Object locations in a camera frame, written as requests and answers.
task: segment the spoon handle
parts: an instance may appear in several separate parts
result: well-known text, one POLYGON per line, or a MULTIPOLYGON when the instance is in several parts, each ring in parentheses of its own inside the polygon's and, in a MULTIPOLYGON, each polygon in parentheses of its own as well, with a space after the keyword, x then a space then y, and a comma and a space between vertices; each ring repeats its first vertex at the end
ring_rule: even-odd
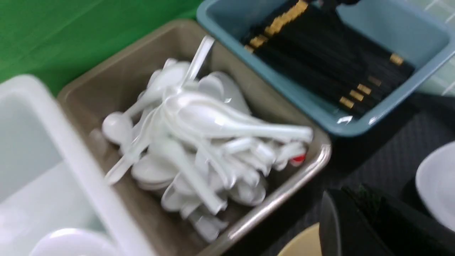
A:
POLYGON ((160 155, 177 166, 180 173, 185 177, 212 214, 216 215, 219 211, 226 209, 227 202, 222 201, 216 193, 203 182, 203 178, 200 174, 192 168, 193 165, 180 143, 173 139, 168 139, 163 141, 161 149, 162 150, 159 151, 160 155))
POLYGON ((242 125, 237 129, 232 129, 232 132, 243 136, 247 134, 255 137, 282 136, 302 140, 306 143, 311 143, 313 140, 313 130, 311 128, 282 124, 242 125))
POLYGON ((205 36, 202 39, 201 44, 199 45, 199 48, 197 49, 196 54, 191 61, 190 67, 188 68, 188 72, 183 79, 184 82, 196 79, 196 76, 204 64, 204 61, 207 58, 207 55, 210 52, 214 42, 215 39, 210 36, 205 36))
POLYGON ((122 157, 120 160, 107 172, 104 179, 109 185, 114 185, 117 183, 128 171, 128 169, 133 165, 133 162, 127 158, 122 157))
POLYGON ((211 243, 218 238, 220 229, 198 210, 188 216, 188 221, 192 224, 198 234, 207 242, 211 243))
POLYGON ((220 178, 223 180, 224 188, 231 189, 235 185, 237 177, 227 168, 227 164, 224 159, 218 154, 218 152, 213 151, 213 147, 210 146, 204 140, 194 140, 193 145, 201 152, 206 158, 210 160, 210 164, 213 166, 213 169, 220 175, 220 178))
POLYGON ((161 94, 152 96, 153 97, 151 97, 150 95, 148 95, 147 97, 141 97, 129 109, 127 109, 124 114, 129 116, 130 118, 133 118, 140 111, 143 111, 145 108, 150 106, 150 104, 161 98, 161 94))

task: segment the white plate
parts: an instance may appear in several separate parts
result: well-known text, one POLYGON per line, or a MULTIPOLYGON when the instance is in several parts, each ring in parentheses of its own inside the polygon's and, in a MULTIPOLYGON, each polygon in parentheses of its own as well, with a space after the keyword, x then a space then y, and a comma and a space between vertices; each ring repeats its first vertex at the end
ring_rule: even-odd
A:
POLYGON ((43 237, 30 256, 120 256, 120 253, 103 234, 67 228, 43 237))
POLYGON ((415 186, 434 218, 455 231, 455 142, 423 160, 417 169, 415 186))

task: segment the soup spoon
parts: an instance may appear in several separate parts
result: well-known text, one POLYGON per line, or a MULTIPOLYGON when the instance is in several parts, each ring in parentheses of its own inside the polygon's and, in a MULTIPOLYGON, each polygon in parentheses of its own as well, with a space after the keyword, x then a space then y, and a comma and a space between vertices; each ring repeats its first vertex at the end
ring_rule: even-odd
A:
POLYGON ((281 124, 251 124, 241 119, 245 115, 222 102, 198 92, 183 92, 168 98, 164 103, 165 119, 187 133, 200 138, 231 137, 288 137, 311 143, 313 131, 309 127, 281 124))
POLYGON ((110 142, 120 146, 120 152, 133 141, 133 122, 121 112, 109 114, 101 125, 101 132, 110 142))
POLYGON ((226 209, 227 202, 222 201, 208 186, 179 142, 172 138, 163 139, 159 152, 162 157, 175 164, 179 174, 185 177, 185 180, 212 214, 216 215, 219 211, 226 209))

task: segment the black object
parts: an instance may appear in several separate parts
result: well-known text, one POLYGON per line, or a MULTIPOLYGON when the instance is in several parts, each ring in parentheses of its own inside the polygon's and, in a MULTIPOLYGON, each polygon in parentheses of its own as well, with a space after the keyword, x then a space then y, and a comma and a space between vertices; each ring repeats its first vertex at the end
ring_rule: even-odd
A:
POLYGON ((360 117, 406 81, 414 68, 346 26, 336 6, 289 0, 243 39, 246 48, 308 89, 360 117))
POLYGON ((323 256, 455 255, 454 232, 367 185, 324 193, 319 234, 323 256))

